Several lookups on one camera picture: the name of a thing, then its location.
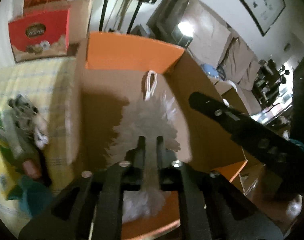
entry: cardboard box flap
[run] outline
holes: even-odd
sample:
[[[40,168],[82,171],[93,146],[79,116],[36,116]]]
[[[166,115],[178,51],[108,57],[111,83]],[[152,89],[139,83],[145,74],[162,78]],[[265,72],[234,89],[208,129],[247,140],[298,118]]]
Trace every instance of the cardboard box flap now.
[[[241,173],[241,182],[244,187],[244,192],[247,194],[252,186],[258,181],[260,174],[264,171],[264,164],[258,163],[250,167],[245,167]]]
[[[246,161],[241,161],[238,163],[230,164],[223,168],[216,168],[215,170],[219,171],[224,177],[230,178],[229,181],[232,182],[238,176],[241,170],[244,168],[246,163],[247,163]]]
[[[214,85],[191,56],[184,53],[173,73],[166,76],[188,121],[190,146],[194,157],[190,164],[193,168],[209,171],[217,167],[244,162],[242,148],[230,139],[230,134],[217,122],[191,109],[188,105],[189,96],[195,91],[222,101]]]
[[[183,54],[179,46],[134,35],[91,32],[88,69],[155,70],[164,73]]]

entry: metal screw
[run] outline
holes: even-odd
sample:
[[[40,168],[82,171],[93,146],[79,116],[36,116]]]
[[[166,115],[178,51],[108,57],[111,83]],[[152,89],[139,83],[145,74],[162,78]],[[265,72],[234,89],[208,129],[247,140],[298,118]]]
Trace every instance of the metal screw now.
[[[267,149],[269,147],[270,141],[267,138],[264,138],[259,141],[258,147],[260,149]]]
[[[90,172],[90,171],[83,171],[83,172],[81,173],[81,176],[82,176],[83,178],[90,178],[92,175],[93,175],[93,173]]]
[[[214,178],[215,179],[215,177],[217,177],[217,176],[219,176],[220,175],[220,172],[218,172],[218,171],[211,171],[210,172],[210,177],[211,178]]]
[[[131,162],[129,162],[129,161],[120,161],[119,165],[121,167],[129,167],[131,165]]]
[[[214,115],[215,115],[215,116],[220,116],[222,113],[223,113],[222,110],[221,110],[221,109],[218,109],[218,110],[216,110],[216,111],[214,112]]]
[[[182,166],[182,162],[180,162],[179,160],[176,160],[176,161],[171,162],[171,165],[173,167],[181,167]]]

